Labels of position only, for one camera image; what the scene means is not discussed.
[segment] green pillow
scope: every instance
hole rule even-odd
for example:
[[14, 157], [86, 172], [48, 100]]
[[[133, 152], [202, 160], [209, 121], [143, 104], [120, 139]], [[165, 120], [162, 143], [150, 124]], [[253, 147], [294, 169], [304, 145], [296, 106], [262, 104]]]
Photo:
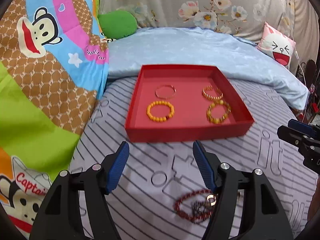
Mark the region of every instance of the green pillow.
[[104, 36], [110, 39], [121, 39], [132, 35], [138, 28], [137, 20], [127, 11], [113, 11], [98, 15], [99, 24]]

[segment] thin gold bangle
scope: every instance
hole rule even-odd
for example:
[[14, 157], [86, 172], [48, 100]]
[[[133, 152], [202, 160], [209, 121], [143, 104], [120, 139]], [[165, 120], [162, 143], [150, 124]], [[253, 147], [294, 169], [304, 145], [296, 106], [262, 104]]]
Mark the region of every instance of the thin gold bangle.
[[217, 100], [220, 100], [220, 99], [223, 98], [223, 94], [222, 94], [222, 92], [221, 92], [221, 90], [220, 90], [219, 88], [217, 88], [217, 92], [220, 94], [220, 96], [218, 96], [218, 97], [213, 97], [213, 96], [208, 95], [208, 94], [206, 93], [207, 90], [212, 90], [212, 86], [206, 86], [206, 87], [204, 87], [204, 89], [202, 90], [202, 94], [203, 94], [203, 96], [204, 96], [206, 99], [208, 99], [208, 100], [210, 100], [210, 101], [217, 101]]
[[[151, 108], [156, 106], [156, 105], [163, 105], [163, 106], [167, 106], [170, 108], [170, 113], [168, 115], [166, 115], [165, 117], [155, 117], [151, 114]], [[174, 115], [174, 107], [172, 104], [170, 104], [169, 102], [166, 101], [154, 101], [152, 102], [150, 105], [148, 105], [147, 107], [147, 115], [149, 116], [151, 121], [154, 122], [165, 122], [167, 121], [169, 118], [172, 118]]]
[[[221, 118], [213, 118], [211, 115], [211, 110], [213, 108], [215, 108], [217, 105], [222, 105], [222, 106], [224, 105], [227, 107], [227, 111], [223, 114], [223, 116]], [[215, 124], [218, 124], [218, 123], [224, 122], [224, 120], [226, 120], [228, 118], [230, 113], [231, 113], [231, 106], [223, 100], [218, 100], [218, 101], [212, 103], [211, 105], [209, 105], [209, 108], [207, 110], [207, 118], [208, 118], [209, 122], [213, 122]]]
[[[162, 88], [162, 87], [172, 88], [172, 89], [173, 89], [173, 94], [172, 94], [170, 97], [167, 97], [167, 98], [164, 98], [164, 97], [159, 96], [158, 93], [157, 93], [157, 90], [158, 90], [159, 88]], [[165, 99], [165, 100], [168, 100], [168, 99], [170, 99], [170, 98], [173, 98], [174, 95], [175, 95], [175, 93], [176, 93], [176, 89], [175, 89], [174, 86], [172, 86], [172, 85], [162, 85], [162, 86], [157, 87], [156, 90], [155, 90], [156, 97], [159, 98], [159, 99]]]

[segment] light blue blanket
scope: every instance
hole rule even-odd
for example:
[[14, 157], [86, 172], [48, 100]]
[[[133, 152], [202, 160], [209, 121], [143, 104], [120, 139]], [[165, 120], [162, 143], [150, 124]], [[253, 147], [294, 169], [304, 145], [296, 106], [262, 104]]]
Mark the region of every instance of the light blue blanket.
[[109, 44], [108, 78], [137, 76], [146, 64], [215, 65], [227, 78], [273, 87], [291, 107], [303, 110], [308, 89], [250, 41], [200, 28], [148, 28]]

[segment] colorful blanket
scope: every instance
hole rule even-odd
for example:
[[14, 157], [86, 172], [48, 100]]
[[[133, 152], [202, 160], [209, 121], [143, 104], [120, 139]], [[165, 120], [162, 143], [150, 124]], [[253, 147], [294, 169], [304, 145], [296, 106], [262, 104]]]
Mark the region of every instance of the colorful blanket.
[[26, 237], [103, 95], [108, 48], [92, 12], [96, 0], [13, 0], [0, 21], [0, 201]]

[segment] pink pillow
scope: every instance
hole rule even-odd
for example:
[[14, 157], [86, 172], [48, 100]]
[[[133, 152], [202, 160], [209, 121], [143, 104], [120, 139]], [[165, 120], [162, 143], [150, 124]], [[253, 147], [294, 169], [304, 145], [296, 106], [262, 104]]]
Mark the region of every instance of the pink pillow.
[[289, 68], [295, 46], [296, 43], [293, 40], [271, 27], [268, 23], [264, 23], [262, 39], [257, 46], [258, 50]]

